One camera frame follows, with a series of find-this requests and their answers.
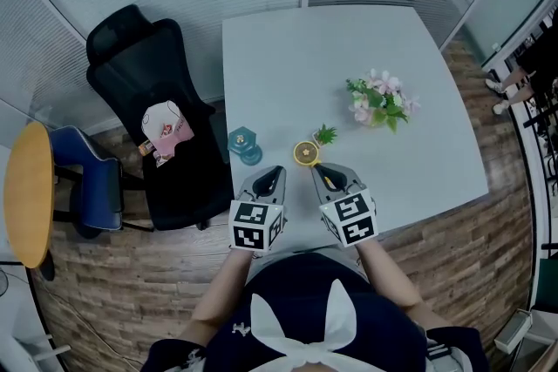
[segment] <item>white table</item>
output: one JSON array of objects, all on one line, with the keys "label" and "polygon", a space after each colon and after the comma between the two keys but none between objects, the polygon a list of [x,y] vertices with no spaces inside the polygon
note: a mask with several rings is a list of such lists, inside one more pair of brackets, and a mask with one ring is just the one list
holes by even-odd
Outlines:
[{"label": "white table", "polygon": [[0,363],[8,372],[41,372],[33,357],[17,340],[0,334]]},{"label": "white table", "polygon": [[[369,129],[348,110],[346,78],[389,70],[422,108],[409,125]],[[452,74],[412,8],[324,6],[223,22],[227,127],[257,134],[263,160],[231,156],[235,192],[263,167],[287,169],[289,222],[273,251],[335,243],[320,221],[308,168],[295,144],[325,123],[338,139],[320,159],[354,169],[378,207],[380,232],[443,213],[488,193],[473,128]]]}]

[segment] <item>blue chair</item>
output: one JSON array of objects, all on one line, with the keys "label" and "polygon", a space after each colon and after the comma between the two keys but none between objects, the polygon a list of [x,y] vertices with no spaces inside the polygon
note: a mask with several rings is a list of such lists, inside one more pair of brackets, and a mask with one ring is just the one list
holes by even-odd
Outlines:
[{"label": "blue chair", "polygon": [[[71,211],[55,212],[55,220],[71,221],[88,239],[103,230],[120,230],[124,203],[120,161],[74,126],[50,132],[50,140],[55,173],[76,183],[71,194]],[[83,175],[64,169],[75,165],[83,167]],[[126,179],[135,180],[135,187],[126,189],[142,189],[141,179],[132,176]]]}]

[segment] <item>black office chair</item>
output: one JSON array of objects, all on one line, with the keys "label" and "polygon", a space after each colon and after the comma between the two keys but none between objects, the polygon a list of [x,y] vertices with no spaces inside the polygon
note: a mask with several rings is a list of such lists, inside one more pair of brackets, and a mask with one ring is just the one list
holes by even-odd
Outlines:
[{"label": "black office chair", "polygon": [[154,104],[173,100],[194,137],[175,147],[160,167],[143,157],[147,204],[159,230],[207,221],[233,198],[229,165],[223,162],[209,124],[214,108],[201,101],[190,78],[180,26],[171,19],[147,21],[136,5],[118,10],[87,38],[87,81],[118,115],[135,145],[146,141],[141,120]]}]

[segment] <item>table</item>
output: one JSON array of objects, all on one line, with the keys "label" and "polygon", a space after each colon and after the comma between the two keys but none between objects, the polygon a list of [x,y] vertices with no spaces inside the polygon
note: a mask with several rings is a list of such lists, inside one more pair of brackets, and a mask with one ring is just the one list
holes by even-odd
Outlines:
[{"label": "table", "polygon": [[54,210],[54,161],[46,128],[30,123],[11,149],[3,189],[8,240],[28,268],[46,257]]},{"label": "table", "polygon": [[10,335],[0,334],[0,359],[7,372],[41,372],[33,357]]},{"label": "table", "polygon": [[[349,111],[346,78],[389,70],[421,110],[393,135],[369,129]],[[338,138],[323,162],[354,169],[378,208],[380,232],[404,227],[488,193],[479,147],[452,74],[412,8],[324,6],[278,10],[223,22],[227,127],[256,132],[263,159],[231,156],[235,191],[267,166],[287,169],[289,220],[274,252],[336,243],[320,221],[308,168],[292,158],[322,123]]]}]

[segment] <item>pink flower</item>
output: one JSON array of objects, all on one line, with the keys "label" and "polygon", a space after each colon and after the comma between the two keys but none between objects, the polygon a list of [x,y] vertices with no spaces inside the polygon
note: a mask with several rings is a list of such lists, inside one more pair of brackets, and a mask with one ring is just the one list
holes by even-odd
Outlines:
[{"label": "pink flower", "polygon": [[380,95],[395,93],[401,88],[399,79],[390,77],[390,72],[387,70],[382,71],[382,79],[373,79],[372,84],[378,90]]},{"label": "pink flower", "polygon": [[376,70],[371,69],[368,73],[368,79],[366,79],[366,88],[371,89],[374,87],[374,82],[377,81],[376,79]]},{"label": "pink flower", "polygon": [[370,125],[372,121],[372,111],[370,109],[356,109],[355,121],[363,125]]},{"label": "pink flower", "polygon": [[372,110],[368,104],[368,97],[363,93],[353,92],[353,104],[349,106],[349,110],[354,112],[355,120],[358,123],[369,125],[372,121]]},{"label": "pink flower", "polygon": [[409,116],[411,113],[416,113],[420,109],[419,97],[412,97],[408,99],[405,95],[401,94],[403,98],[403,112]]},{"label": "pink flower", "polygon": [[353,105],[356,109],[368,109],[370,105],[368,104],[368,97],[363,93],[359,93],[358,91],[354,91],[352,94],[353,97]]}]

